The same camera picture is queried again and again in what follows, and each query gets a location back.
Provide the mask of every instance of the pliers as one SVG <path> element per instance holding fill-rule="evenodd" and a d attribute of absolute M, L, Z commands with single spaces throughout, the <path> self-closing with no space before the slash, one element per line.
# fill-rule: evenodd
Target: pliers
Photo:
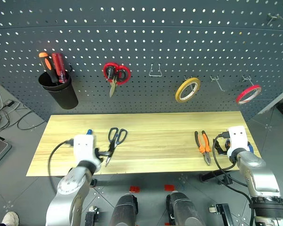
<path fill-rule="evenodd" d="M 208 137 L 207 137 L 207 134 L 206 134 L 206 132 L 204 130 L 202 131 L 202 136 L 203 136 L 204 142 L 206 144 L 205 147 L 200 142 L 200 138 L 199 138 L 198 132 L 195 131 L 196 144 L 199 147 L 199 151 L 203 154 L 204 161 L 206 161 L 207 165 L 209 166 L 211 164 L 211 157 L 209 156 L 209 152 L 211 151 L 211 149 L 209 148 Z"/>

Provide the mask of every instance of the yellow tape roll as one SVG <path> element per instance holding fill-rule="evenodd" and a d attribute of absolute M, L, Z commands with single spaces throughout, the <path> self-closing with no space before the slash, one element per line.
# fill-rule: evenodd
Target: yellow tape roll
<path fill-rule="evenodd" d="M 193 90 L 191 91 L 191 93 L 189 93 L 185 97 L 181 97 L 181 94 L 185 90 L 185 88 L 187 88 L 191 84 L 195 85 Z M 181 86 L 176 91 L 175 100 L 179 103 L 186 102 L 186 101 L 190 100 L 195 95 L 195 93 L 199 90 L 199 88 L 200 88 L 200 80 L 199 79 L 197 79 L 197 78 L 187 79 L 183 84 L 181 84 Z"/>

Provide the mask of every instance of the black scissors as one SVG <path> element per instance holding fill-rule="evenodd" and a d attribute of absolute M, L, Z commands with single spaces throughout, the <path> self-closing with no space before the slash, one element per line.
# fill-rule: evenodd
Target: black scissors
<path fill-rule="evenodd" d="M 110 129 L 109 134 L 108 134 L 108 140 L 110 142 L 108 152 L 110 153 L 110 155 L 106 159 L 105 167 L 107 167 L 108 163 L 110 162 L 110 159 L 113 155 L 114 150 L 116 149 L 116 147 L 118 145 L 123 143 L 123 141 L 127 137 L 127 134 L 128 134 L 128 131 L 125 130 L 125 129 L 118 130 L 118 128 L 116 128 L 116 127 L 113 127 L 113 128 Z"/>

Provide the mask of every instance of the orange pliers handle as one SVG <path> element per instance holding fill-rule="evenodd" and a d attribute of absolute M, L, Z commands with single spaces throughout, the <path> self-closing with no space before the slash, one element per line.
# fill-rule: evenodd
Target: orange pliers handle
<path fill-rule="evenodd" d="M 200 141 L 200 137 L 198 135 L 198 132 L 195 131 L 195 141 L 196 141 L 197 146 L 199 147 L 199 151 L 201 153 L 210 152 L 211 149 L 209 147 L 208 137 L 207 137 L 207 134 L 204 130 L 202 131 L 202 136 L 203 136 L 203 139 L 204 139 L 205 147 L 202 145 L 202 143 Z"/>

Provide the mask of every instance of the tape roll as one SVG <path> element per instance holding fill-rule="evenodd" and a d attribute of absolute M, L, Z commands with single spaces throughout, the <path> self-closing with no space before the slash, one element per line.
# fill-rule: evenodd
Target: tape roll
<path fill-rule="evenodd" d="M 194 84 L 194 88 L 191 91 L 191 93 L 189 93 L 185 97 L 181 97 L 181 94 L 185 90 L 185 88 L 187 88 L 191 84 Z M 175 100 L 179 103 L 186 102 L 186 101 L 190 100 L 195 95 L 195 93 L 199 90 L 199 88 L 200 88 L 200 80 L 199 79 L 197 79 L 197 78 L 187 79 L 183 84 L 181 84 L 181 86 L 176 91 Z"/>
<path fill-rule="evenodd" d="M 254 85 L 251 87 L 248 87 L 246 90 L 244 90 L 241 94 L 238 95 L 236 98 L 236 103 L 239 105 L 245 104 L 252 99 L 254 99 L 256 96 L 258 96 L 261 92 L 262 88 L 259 85 Z M 242 100 L 247 94 L 250 92 L 255 91 L 249 98 L 246 98 L 245 100 Z"/>

